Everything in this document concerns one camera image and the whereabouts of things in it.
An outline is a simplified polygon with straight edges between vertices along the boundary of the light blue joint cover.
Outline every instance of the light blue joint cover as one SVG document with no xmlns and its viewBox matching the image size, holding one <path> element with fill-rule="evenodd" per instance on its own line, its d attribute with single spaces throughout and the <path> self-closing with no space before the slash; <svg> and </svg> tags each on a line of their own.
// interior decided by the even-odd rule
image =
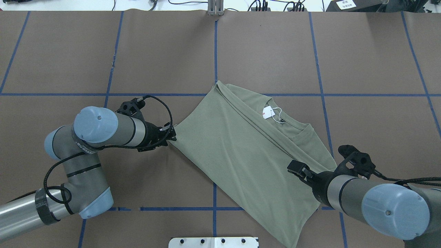
<svg viewBox="0 0 441 248">
<path fill-rule="evenodd" d="M 118 117 L 110 109 L 85 107 L 75 117 L 75 134 L 90 143 L 101 143 L 110 139 L 118 128 Z"/>
<path fill-rule="evenodd" d="M 83 219 L 89 219 L 104 213 L 113 206 L 113 197 L 108 187 L 99 197 L 85 207 L 79 214 Z"/>
<path fill-rule="evenodd" d="M 402 240 L 422 235 L 429 225 L 426 201 L 415 191 L 397 184 L 380 184 L 362 201 L 366 222 L 378 232 Z"/>
<path fill-rule="evenodd" d="M 55 159 L 55 160 L 60 160 L 60 158 L 57 157 L 57 156 L 55 155 L 55 152 L 54 152 L 54 148 L 53 148 L 52 143 L 53 143 L 53 140 L 54 140 L 54 137 L 55 137 L 56 132 L 57 132 L 60 128 L 62 128 L 62 127 L 64 127 L 64 126 L 61 126 L 61 127 L 57 128 L 57 129 L 55 129 L 55 130 L 52 131 L 50 134 L 48 134 L 48 135 L 46 136 L 46 138 L 45 138 L 45 151 L 46 151 L 47 154 L 49 154 L 49 156 L 50 156 L 51 158 L 53 158 L 53 159 Z"/>
</svg>

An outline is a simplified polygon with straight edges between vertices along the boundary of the metal plate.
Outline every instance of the metal plate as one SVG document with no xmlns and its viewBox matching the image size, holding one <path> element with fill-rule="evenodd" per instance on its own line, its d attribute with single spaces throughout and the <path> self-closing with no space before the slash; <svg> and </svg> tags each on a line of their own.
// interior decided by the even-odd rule
<svg viewBox="0 0 441 248">
<path fill-rule="evenodd" d="M 168 248 L 258 248 L 257 237 L 172 238 Z"/>
</svg>

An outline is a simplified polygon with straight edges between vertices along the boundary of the white floor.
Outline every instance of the white floor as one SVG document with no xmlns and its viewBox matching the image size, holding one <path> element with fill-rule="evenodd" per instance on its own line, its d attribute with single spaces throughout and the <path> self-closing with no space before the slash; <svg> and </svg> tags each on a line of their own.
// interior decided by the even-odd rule
<svg viewBox="0 0 441 248">
<path fill-rule="evenodd" d="M 174 3 L 182 3 L 191 0 L 170 0 Z M 224 0 L 224 8 L 234 8 L 239 11 L 247 11 L 249 4 L 253 0 Z M 330 0 L 324 0 L 325 9 Z M 0 8 L 3 10 L 36 10 L 36 11 L 110 11 L 113 8 L 113 0 L 33 0 L 25 3 L 0 1 Z M 323 11 L 321 0 L 306 0 L 303 3 L 308 11 Z M 116 0 L 115 10 L 122 11 L 127 9 L 149 10 L 152 7 L 150 0 Z M 283 11 L 285 3 L 269 0 L 268 7 L 271 11 Z M 441 5 L 430 4 L 430 0 L 425 5 L 426 9 L 433 12 L 441 12 Z M 206 10 L 207 4 L 180 4 L 173 5 L 168 0 L 158 0 L 155 8 L 160 10 Z"/>
</svg>

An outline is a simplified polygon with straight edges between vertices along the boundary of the metal bracket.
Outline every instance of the metal bracket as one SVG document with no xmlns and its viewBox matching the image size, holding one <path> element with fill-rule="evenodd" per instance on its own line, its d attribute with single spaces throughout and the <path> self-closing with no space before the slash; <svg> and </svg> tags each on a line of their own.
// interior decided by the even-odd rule
<svg viewBox="0 0 441 248">
<path fill-rule="evenodd" d="M 224 15 L 224 0 L 208 0 L 208 15 Z"/>
<path fill-rule="evenodd" d="M 168 248 L 259 248 L 257 237 L 173 238 Z"/>
</svg>

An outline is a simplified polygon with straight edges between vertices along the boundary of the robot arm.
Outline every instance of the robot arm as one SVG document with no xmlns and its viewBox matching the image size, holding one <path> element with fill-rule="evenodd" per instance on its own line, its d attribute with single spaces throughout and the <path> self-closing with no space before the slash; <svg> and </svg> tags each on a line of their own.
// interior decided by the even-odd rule
<svg viewBox="0 0 441 248">
<path fill-rule="evenodd" d="M 0 242 L 57 223 L 71 214 L 79 213 L 87 219 L 111 208 L 113 198 L 97 152 L 108 147 L 153 150 L 167 146 L 168 139 L 176 140 L 172 119 L 163 128 L 145 122 L 140 109 L 147 97 L 151 96 L 124 102 L 116 113 L 86 107 L 73 124 L 51 132 L 46 137 L 45 150 L 63 163 L 68 182 L 61 187 L 45 187 L 55 164 L 46 175 L 43 188 L 0 206 Z"/>
<path fill-rule="evenodd" d="M 441 247 L 439 189 L 418 188 L 410 184 L 403 186 L 412 181 L 420 182 L 418 180 L 396 179 L 395 184 L 370 181 L 371 174 L 387 180 L 395 179 L 386 178 L 376 171 L 369 155 L 353 146 L 341 146 L 339 153 L 345 160 L 334 172 L 317 174 L 306 164 L 295 160 L 289 164 L 288 172 L 312 187 L 319 202 L 370 225 L 382 234 L 404 240 L 407 248 Z M 349 169 L 346 166 L 348 162 L 354 168 Z"/>
</svg>

